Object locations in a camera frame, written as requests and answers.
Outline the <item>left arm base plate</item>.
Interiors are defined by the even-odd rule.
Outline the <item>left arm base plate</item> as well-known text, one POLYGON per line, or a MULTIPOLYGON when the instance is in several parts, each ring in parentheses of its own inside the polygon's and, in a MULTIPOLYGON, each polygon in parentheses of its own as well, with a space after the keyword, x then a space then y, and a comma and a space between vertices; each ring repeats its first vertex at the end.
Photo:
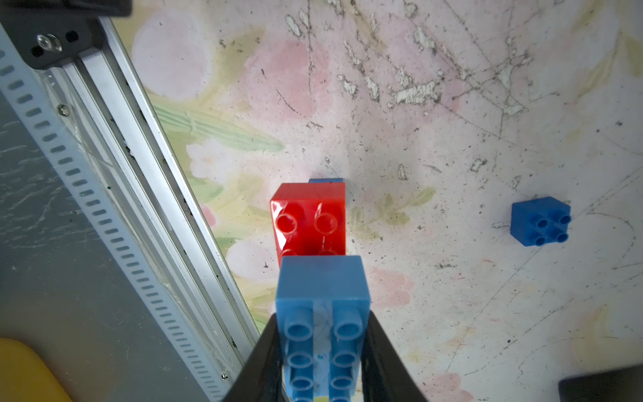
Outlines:
POLYGON ((1 26, 25 63, 45 70, 102 50, 99 18, 131 13, 131 0, 2 1, 1 26))

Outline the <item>small blue lego brick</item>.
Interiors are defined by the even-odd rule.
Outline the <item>small blue lego brick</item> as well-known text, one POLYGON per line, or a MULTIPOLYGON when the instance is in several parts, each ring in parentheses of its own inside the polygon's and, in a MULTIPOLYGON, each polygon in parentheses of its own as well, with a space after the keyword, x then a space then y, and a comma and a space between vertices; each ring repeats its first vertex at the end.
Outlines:
POLYGON ((523 246, 564 243, 569 239, 571 207, 553 197, 512 205, 510 234, 523 246))

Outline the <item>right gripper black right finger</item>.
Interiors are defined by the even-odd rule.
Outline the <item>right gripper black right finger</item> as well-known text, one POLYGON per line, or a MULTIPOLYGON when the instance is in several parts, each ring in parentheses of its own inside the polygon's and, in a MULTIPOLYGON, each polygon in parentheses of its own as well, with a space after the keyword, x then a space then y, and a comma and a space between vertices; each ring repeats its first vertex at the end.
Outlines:
POLYGON ((361 358, 363 400, 367 402, 427 402, 371 312, 361 358))

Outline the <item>red lego brick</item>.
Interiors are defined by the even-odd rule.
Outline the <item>red lego brick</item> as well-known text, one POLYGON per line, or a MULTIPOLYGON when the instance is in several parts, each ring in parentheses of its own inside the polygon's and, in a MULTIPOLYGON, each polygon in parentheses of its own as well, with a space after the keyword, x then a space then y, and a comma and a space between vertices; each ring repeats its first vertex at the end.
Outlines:
POLYGON ((281 184, 270 208, 279 263, 285 256, 346 254, 345 183, 281 184))

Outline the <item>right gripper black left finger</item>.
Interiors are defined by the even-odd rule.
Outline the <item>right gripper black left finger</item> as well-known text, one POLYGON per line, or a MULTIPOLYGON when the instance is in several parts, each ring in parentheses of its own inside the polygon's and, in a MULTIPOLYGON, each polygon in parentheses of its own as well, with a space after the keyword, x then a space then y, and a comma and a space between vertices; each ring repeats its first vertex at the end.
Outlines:
POLYGON ((223 402, 285 402, 283 354, 273 314, 223 402))

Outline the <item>light blue lego brick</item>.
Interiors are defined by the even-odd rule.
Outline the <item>light blue lego brick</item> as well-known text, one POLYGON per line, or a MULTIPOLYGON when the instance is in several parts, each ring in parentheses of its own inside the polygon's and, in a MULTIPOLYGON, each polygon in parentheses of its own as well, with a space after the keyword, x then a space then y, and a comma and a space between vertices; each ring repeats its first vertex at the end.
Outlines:
POLYGON ((354 396, 371 296, 358 256, 286 256, 276 293, 286 394, 293 401, 354 396))

